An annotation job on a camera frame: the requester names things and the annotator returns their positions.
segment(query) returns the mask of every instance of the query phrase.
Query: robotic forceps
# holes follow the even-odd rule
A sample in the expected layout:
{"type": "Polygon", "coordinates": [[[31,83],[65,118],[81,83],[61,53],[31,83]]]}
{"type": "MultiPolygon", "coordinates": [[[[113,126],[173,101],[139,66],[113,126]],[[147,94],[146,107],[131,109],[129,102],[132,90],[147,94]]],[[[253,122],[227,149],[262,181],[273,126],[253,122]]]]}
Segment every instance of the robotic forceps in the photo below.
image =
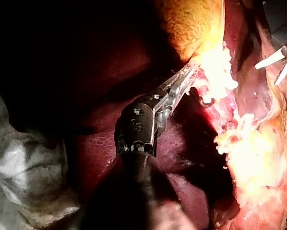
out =
{"type": "Polygon", "coordinates": [[[260,61],[258,64],[255,65],[255,68],[261,69],[263,67],[272,65],[282,59],[285,59],[285,65],[283,66],[282,70],[280,71],[275,81],[275,85],[279,85],[287,75],[287,46],[281,47],[276,52],[274,52],[272,55],[260,61]]]}

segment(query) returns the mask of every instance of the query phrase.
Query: screw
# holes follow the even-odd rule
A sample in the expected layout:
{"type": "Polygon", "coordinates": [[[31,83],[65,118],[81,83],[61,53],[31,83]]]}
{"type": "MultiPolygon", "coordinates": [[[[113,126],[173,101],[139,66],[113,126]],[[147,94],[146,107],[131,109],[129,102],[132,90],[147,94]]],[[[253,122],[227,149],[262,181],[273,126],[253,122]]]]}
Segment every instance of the screw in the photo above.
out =
{"type": "Polygon", "coordinates": [[[134,114],[137,115],[137,116],[142,115],[142,114],[144,113],[144,111],[143,111],[141,108],[139,108],[139,107],[134,108],[134,109],[133,109],[133,112],[134,112],[134,114]]]}
{"type": "Polygon", "coordinates": [[[153,95],[153,98],[154,98],[155,100],[159,100],[160,96],[159,96],[159,94],[154,94],[154,95],[153,95]]]}

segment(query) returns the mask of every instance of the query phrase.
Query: metal grasper tip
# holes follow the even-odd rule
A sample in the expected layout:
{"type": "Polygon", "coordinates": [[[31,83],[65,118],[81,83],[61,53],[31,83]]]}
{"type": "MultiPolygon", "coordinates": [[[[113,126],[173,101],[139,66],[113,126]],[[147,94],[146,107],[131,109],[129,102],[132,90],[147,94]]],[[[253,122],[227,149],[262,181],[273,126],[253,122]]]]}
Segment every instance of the metal grasper tip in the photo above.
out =
{"type": "Polygon", "coordinates": [[[287,75],[287,61],[284,67],[282,68],[282,70],[280,71],[280,74],[275,81],[275,85],[278,86],[283,81],[283,79],[286,77],[286,75],[287,75]]]}
{"type": "Polygon", "coordinates": [[[176,108],[182,96],[189,91],[189,88],[196,78],[194,75],[196,70],[196,67],[187,64],[179,72],[159,86],[162,90],[168,92],[168,105],[172,107],[172,110],[176,108]]]}

